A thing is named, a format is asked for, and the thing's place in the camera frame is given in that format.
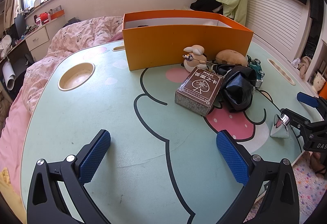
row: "potato-shaped plush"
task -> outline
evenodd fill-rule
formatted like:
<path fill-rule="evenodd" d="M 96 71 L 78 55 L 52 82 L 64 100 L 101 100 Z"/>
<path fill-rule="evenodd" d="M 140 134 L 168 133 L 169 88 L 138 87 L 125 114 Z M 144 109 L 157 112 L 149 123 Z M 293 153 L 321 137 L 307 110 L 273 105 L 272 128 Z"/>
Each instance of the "potato-shaped plush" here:
<path fill-rule="evenodd" d="M 216 55 L 216 63 L 247 66 L 247 58 L 234 50 L 222 50 Z"/>

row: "black plastic bag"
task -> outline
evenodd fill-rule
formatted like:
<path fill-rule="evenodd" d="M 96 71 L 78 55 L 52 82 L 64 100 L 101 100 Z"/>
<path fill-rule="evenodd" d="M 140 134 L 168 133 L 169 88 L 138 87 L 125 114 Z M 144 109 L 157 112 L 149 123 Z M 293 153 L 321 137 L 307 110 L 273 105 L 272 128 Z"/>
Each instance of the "black plastic bag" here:
<path fill-rule="evenodd" d="M 220 94 L 230 112 L 246 110 L 252 103 L 252 91 L 257 77 L 254 69 L 246 66 L 217 64 L 213 70 L 225 75 Z"/>

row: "white shutter door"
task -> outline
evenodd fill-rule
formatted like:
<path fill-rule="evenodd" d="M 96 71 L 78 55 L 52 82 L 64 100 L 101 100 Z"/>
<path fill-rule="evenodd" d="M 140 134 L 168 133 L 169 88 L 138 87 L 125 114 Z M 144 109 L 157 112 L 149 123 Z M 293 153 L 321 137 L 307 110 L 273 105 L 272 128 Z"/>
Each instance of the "white shutter door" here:
<path fill-rule="evenodd" d="M 302 51 L 310 25 L 309 3 L 298 0 L 248 0 L 246 27 L 289 61 Z"/>

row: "toy vehicle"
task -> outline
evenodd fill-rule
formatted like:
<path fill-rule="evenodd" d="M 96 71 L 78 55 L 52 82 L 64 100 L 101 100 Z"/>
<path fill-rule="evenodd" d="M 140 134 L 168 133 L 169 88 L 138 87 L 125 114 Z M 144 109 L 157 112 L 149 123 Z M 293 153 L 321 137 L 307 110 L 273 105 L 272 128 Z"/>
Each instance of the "toy vehicle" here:
<path fill-rule="evenodd" d="M 249 55 L 247 55 L 247 64 L 250 68 L 254 69 L 257 74 L 257 82 L 255 83 L 255 88 L 260 88 L 264 78 L 264 72 L 261 68 L 261 61 L 259 59 L 252 60 Z"/>

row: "person's hand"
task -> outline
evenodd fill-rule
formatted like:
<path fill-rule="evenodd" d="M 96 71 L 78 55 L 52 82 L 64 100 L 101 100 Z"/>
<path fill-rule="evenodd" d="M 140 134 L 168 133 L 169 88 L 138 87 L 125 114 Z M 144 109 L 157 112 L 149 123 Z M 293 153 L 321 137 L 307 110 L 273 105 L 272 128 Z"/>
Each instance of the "person's hand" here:
<path fill-rule="evenodd" d="M 326 167 L 320 163 L 320 153 L 313 152 L 310 158 L 311 168 L 316 172 L 317 177 L 324 178 Z"/>

